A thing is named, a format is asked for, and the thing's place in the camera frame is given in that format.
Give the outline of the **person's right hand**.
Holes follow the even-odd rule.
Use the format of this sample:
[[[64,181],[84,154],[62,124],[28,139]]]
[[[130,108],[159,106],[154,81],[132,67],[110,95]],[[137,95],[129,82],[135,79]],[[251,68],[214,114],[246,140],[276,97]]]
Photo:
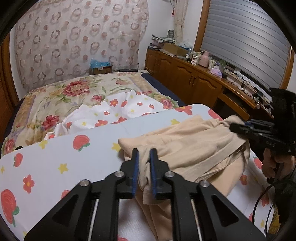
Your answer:
[[[280,179],[292,173],[295,167],[295,157],[294,156],[275,156],[273,157],[270,149],[265,148],[263,153],[262,162],[262,173],[266,178],[275,178],[276,176],[276,165],[283,164],[283,169],[281,170]]]

